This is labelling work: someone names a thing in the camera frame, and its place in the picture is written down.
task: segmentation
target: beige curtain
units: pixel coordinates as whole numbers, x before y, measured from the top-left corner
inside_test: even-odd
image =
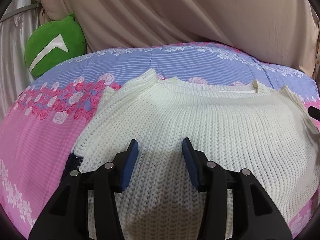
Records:
[[[320,40],[320,37],[318,39],[318,54],[317,54],[317,58],[316,58],[316,67],[315,67],[315,70],[314,70],[313,76],[312,76],[312,78],[316,81],[318,91],[320,91],[320,46],[319,46],[319,40]]]
[[[74,12],[88,51],[219,41],[312,76],[318,17],[307,0],[41,0],[43,20]]]

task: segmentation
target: white knit sweater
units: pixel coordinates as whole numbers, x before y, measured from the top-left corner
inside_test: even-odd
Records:
[[[191,185],[181,149],[185,137],[223,168],[251,170],[287,222],[319,185],[319,132],[287,86],[275,91],[257,81],[241,87],[159,81],[150,69],[115,93],[105,90],[74,146],[83,157],[79,170],[87,172],[138,141],[130,185],[116,194],[126,240],[196,239],[205,193]],[[95,237],[92,199],[89,210]],[[229,195],[226,238],[231,232]]]

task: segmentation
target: white rose pattern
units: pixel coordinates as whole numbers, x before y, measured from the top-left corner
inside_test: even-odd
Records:
[[[4,189],[8,192],[7,200],[9,204],[16,207],[20,212],[20,218],[25,222],[29,223],[32,228],[36,222],[36,219],[32,218],[32,210],[30,207],[30,202],[26,201],[22,197],[22,193],[18,190],[16,184],[12,187],[11,182],[8,181],[8,169],[5,168],[4,161],[0,160],[0,174],[2,178],[2,185]]]
[[[192,77],[188,79],[190,83],[195,83],[195,84],[203,84],[203,85],[207,85],[208,82],[200,77]]]
[[[29,108],[26,109],[26,111],[24,112],[24,114],[25,114],[26,116],[28,116],[28,115],[31,113],[31,111],[32,111],[32,107],[29,107]]]
[[[42,93],[40,93],[40,94],[35,98],[35,103],[39,101],[40,97],[42,97]]]
[[[115,80],[115,76],[111,73],[105,73],[98,78],[98,81],[103,80],[106,86],[111,85]]]
[[[67,111],[57,112],[53,117],[53,122],[56,124],[63,124],[63,122],[68,117]]]
[[[23,94],[19,100],[22,101],[25,97],[26,97],[26,94]]]
[[[56,97],[56,96],[53,97],[53,98],[51,98],[50,101],[48,102],[47,106],[48,106],[48,107],[53,106],[53,104],[55,103],[56,100],[57,100],[57,97]]]
[[[29,103],[29,101],[32,99],[32,97],[28,97],[26,104]]]
[[[82,96],[83,93],[81,91],[73,93],[73,95],[69,98],[69,104],[73,105],[74,103],[78,102]]]
[[[59,86],[60,86],[60,84],[59,84],[59,82],[57,81],[57,82],[55,82],[55,83],[52,85],[51,89],[52,89],[53,91],[56,91]]]
[[[81,82],[83,82],[84,81],[84,77],[83,76],[80,76],[80,77],[78,77],[78,78],[76,78],[75,80],[74,80],[74,82],[73,82],[73,86],[75,86],[75,85],[77,85],[77,84],[79,84],[79,83],[81,83]]]
[[[301,217],[300,213],[298,213],[297,218],[290,226],[291,233],[294,236],[299,234],[302,231],[302,229],[306,226],[306,224],[309,222],[311,217],[311,209],[309,209],[303,217]]]
[[[45,88],[46,86],[47,86],[47,82],[46,83],[43,83],[43,85],[41,86],[41,88],[40,89],[42,89],[42,88]]]
[[[222,48],[216,48],[216,47],[211,47],[211,46],[200,46],[199,45],[183,45],[183,44],[179,44],[179,45],[165,45],[165,46],[159,46],[159,47],[149,47],[149,48],[127,48],[127,49],[105,49],[105,50],[101,50],[101,51],[97,51],[95,53],[90,53],[90,54],[86,54],[80,57],[75,57],[72,58],[66,62],[62,62],[58,65],[62,65],[62,64],[67,64],[67,63],[71,63],[73,61],[83,61],[86,59],[89,59],[91,57],[98,57],[98,56],[102,56],[105,55],[106,53],[112,54],[114,56],[119,56],[121,54],[130,54],[136,51],[144,51],[144,52],[149,52],[149,51],[153,51],[153,50],[164,50],[167,52],[173,52],[173,51],[184,51],[185,49],[196,49],[197,52],[203,53],[203,52],[210,52],[212,54],[216,54],[217,57],[219,57],[220,59],[226,59],[226,60],[238,60],[243,64],[248,64],[251,66],[255,66],[257,69],[263,71],[263,70],[268,70],[271,72],[279,72],[281,75],[284,76],[298,76],[299,78],[302,77],[304,74],[296,69],[292,69],[289,67],[283,67],[283,66],[278,66],[278,65],[265,65],[263,63],[256,63],[253,62],[252,60],[246,60],[243,57],[241,57],[241,54],[243,53],[239,53],[237,51],[232,50],[232,48],[228,48],[228,49],[222,49]]]

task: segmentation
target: bed mattress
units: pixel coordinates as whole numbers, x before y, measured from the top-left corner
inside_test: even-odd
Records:
[[[306,107],[320,108],[316,84],[304,73],[219,43],[107,49],[65,61],[20,94],[0,127],[0,203],[23,236],[28,238],[58,187],[71,148],[94,116],[103,90],[118,90],[149,68],[159,79],[177,76],[201,84],[241,86],[253,79],[274,89],[286,84]],[[319,193],[289,222],[293,237],[315,212]]]

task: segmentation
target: green cushion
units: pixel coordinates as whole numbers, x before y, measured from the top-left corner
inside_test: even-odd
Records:
[[[71,13],[34,31],[26,44],[25,61],[32,75],[39,77],[55,65],[85,53],[84,34]]]

